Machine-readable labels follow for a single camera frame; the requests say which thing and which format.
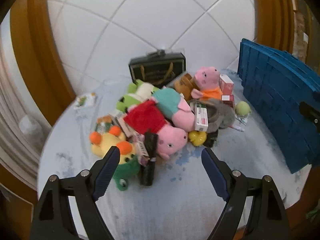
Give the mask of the black decorated box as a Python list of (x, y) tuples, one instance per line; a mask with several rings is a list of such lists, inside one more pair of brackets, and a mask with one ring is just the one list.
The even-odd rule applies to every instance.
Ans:
[(141, 80), (161, 88), (186, 71), (186, 59), (182, 53), (158, 50), (132, 58), (129, 70), (133, 82)]

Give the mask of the black bag roll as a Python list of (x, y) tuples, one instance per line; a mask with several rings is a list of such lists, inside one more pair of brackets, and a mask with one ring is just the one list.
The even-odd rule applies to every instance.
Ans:
[(157, 155), (158, 135), (155, 133), (146, 132), (144, 137), (144, 146), (148, 153), (147, 160), (140, 166), (140, 185), (151, 186), (155, 174), (155, 164)]

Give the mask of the pink pig plush orange shirt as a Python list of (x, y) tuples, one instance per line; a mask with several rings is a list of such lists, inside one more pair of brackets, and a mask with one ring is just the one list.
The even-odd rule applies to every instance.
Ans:
[(219, 86), (220, 72), (215, 67), (201, 67), (194, 75), (198, 89), (191, 91), (193, 99), (221, 100), (222, 91)]

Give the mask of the green frog plush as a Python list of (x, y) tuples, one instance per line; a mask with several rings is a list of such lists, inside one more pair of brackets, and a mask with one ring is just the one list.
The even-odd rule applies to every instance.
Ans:
[(117, 101), (116, 109), (126, 112), (131, 106), (138, 105), (141, 102), (148, 100), (157, 90), (159, 90), (159, 88), (151, 83), (138, 79), (128, 85), (127, 93)]

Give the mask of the brown plush toy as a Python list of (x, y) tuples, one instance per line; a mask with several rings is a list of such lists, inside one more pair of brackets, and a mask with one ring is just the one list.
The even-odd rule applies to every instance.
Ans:
[(177, 81), (174, 82), (174, 89), (178, 93), (183, 94), (186, 101), (189, 101), (192, 98), (192, 90), (199, 88), (194, 82), (194, 78), (189, 73), (185, 73)]

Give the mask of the blue plastic crate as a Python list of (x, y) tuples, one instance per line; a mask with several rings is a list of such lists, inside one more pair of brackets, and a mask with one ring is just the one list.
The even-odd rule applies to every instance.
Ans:
[(319, 75), (287, 51), (247, 39), (240, 43), (238, 75), (243, 94), (276, 139), (291, 173), (319, 165), (319, 125), (299, 112), (319, 111)]

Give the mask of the pink pig plush teal dress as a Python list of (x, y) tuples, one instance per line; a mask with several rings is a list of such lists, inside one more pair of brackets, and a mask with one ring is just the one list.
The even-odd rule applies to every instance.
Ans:
[(186, 132), (194, 130), (195, 115), (183, 96), (173, 88), (162, 88), (152, 95), (157, 108), (175, 127)]

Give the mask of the yellow rubber duck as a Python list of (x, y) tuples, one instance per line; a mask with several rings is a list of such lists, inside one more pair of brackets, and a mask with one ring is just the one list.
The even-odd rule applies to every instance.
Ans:
[(192, 145), (198, 147), (207, 140), (207, 133), (204, 131), (191, 131), (188, 133), (188, 137)]

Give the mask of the grey white medicine box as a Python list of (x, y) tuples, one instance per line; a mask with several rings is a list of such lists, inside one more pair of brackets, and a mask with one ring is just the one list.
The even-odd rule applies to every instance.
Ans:
[(208, 129), (208, 113), (203, 105), (195, 105), (195, 130), (199, 132), (206, 132)]

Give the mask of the green tennis ball toy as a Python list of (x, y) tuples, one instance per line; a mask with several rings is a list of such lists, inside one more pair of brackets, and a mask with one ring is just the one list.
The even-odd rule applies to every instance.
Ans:
[(240, 101), (235, 106), (235, 112), (239, 117), (246, 118), (251, 113), (251, 108), (247, 102)]

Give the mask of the pink white ointment tube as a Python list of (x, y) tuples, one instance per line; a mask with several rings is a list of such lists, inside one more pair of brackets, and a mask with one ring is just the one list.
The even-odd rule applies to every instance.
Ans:
[(241, 126), (231, 125), (231, 126), (229, 126), (229, 127), (232, 128), (232, 129), (234, 129), (234, 130), (237, 130), (237, 131), (239, 131), (239, 132), (244, 132), (244, 131), (245, 131), (245, 129), (244, 129), (243, 127), (241, 127)]

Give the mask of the grey fuzzy camouflage slipper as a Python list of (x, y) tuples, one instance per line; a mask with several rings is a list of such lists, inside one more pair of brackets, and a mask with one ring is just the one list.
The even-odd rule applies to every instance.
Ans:
[(205, 105), (208, 114), (207, 133), (216, 132), (219, 128), (227, 128), (235, 121), (235, 111), (232, 107), (224, 104), (221, 100), (197, 100), (188, 101), (192, 110), (197, 103)]

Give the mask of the pink pig plush red dress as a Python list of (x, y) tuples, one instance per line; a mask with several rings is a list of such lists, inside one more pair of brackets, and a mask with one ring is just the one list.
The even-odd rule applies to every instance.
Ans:
[(130, 109), (124, 121), (142, 135), (147, 132), (157, 134), (157, 153), (165, 160), (169, 160), (188, 142), (187, 132), (171, 126), (153, 100), (146, 100)]

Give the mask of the small snack packet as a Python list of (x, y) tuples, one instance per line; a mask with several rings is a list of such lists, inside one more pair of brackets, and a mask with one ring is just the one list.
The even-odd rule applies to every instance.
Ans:
[(92, 93), (86, 93), (81, 96), (77, 96), (74, 102), (74, 109), (82, 109), (82, 108), (88, 108), (93, 107), (97, 100), (97, 94)]

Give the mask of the red white carton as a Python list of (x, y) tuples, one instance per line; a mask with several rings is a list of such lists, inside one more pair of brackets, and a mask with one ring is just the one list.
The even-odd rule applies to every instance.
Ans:
[(221, 74), (219, 79), (219, 86), (222, 91), (221, 101), (230, 107), (234, 107), (233, 88), (234, 82), (226, 74)]

